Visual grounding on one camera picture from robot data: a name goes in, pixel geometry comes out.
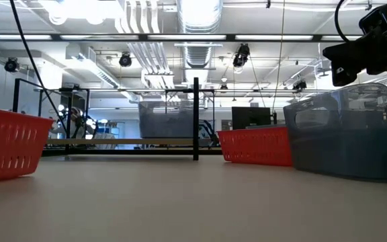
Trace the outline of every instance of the white wall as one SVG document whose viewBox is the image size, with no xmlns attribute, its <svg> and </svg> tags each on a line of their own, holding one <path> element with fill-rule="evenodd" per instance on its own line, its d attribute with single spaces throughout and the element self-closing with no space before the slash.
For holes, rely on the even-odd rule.
<svg viewBox="0 0 387 242">
<path fill-rule="evenodd" d="M 22 73 L 8 73 L 4 70 L 4 66 L 0 65 L 0 110 L 12 109 L 15 78 L 27 79 L 27 76 Z M 23 110 L 27 114 L 36 116 L 38 114 L 38 96 L 39 94 L 34 92 L 34 88 L 31 85 L 21 83 L 19 112 Z"/>
</svg>

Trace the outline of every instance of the fluorescent light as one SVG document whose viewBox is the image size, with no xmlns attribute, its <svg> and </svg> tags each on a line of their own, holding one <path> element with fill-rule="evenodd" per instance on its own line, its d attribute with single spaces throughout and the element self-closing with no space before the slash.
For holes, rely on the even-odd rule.
<svg viewBox="0 0 387 242">
<path fill-rule="evenodd" d="M 0 34 L 0 40 L 21 40 L 19 34 Z M 45 34 L 25 34 L 26 40 L 51 40 L 52 36 Z"/>
<path fill-rule="evenodd" d="M 118 92 L 118 89 L 90 89 L 91 92 Z"/>
<path fill-rule="evenodd" d="M 214 43 L 175 43 L 175 47 L 223 47 L 223 44 Z"/>
<path fill-rule="evenodd" d="M 357 40 L 358 38 L 361 38 L 362 36 L 346 36 L 348 40 Z M 328 41 L 343 41 L 343 39 L 340 36 L 322 36 L 321 40 L 328 40 Z"/>
<path fill-rule="evenodd" d="M 60 36 L 63 40 L 138 40 L 138 35 L 109 34 L 109 35 L 76 35 L 65 34 Z"/>
<path fill-rule="evenodd" d="M 133 91 L 133 92 L 164 92 L 165 89 L 127 89 L 126 91 Z"/>
<path fill-rule="evenodd" d="M 215 89 L 214 90 L 215 92 L 223 92 L 223 93 L 232 93 L 232 92 L 242 92 L 242 93 L 246 93 L 246 92 L 252 92 L 252 91 L 255 91 L 253 89 Z"/>
<path fill-rule="evenodd" d="M 149 40 L 225 40 L 224 34 L 149 34 Z"/>
<path fill-rule="evenodd" d="M 236 40 L 312 40 L 312 35 L 236 35 Z"/>
</svg>

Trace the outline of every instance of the translucent storage bin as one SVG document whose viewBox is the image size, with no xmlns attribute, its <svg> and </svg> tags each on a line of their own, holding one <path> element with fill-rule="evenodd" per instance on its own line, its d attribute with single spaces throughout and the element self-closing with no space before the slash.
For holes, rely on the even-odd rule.
<svg viewBox="0 0 387 242">
<path fill-rule="evenodd" d="M 387 180 L 387 86 L 344 87 L 284 114 L 295 168 Z"/>
</svg>

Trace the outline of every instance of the ductwork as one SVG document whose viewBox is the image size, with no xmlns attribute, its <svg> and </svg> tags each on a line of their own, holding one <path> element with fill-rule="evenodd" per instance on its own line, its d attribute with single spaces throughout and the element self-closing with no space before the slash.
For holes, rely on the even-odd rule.
<svg viewBox="0 0 387 242">
<path fill-rule="evenodd" d="M 180 32 L 184 34 L 213 34 L 218 31 L 222 17 L 223 0 L 177 0 Z M 184 47 L 185 67 L 201 69 L 210 64 L 212 47 Z M 207 78 L 208 71 L 195 74 Z M 187 81 L 192 82 L 186 72 Z"/>
</svg>

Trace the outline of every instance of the ceiling beam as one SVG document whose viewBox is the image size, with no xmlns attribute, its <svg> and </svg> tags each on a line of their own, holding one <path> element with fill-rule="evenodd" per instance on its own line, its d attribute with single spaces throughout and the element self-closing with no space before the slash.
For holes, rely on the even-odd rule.
<svg viewBox="0 0 387 242">
<path fill-rule="evenodd" d="M 356 39 L 361 36 L 348 36 Z M 341 43 L 338 35 L 324 34 L 25 34 L 28 42 L 258 42 Z M 20 42 L 19 34 L 1 33 L 0 42 Z"/>
</svg>

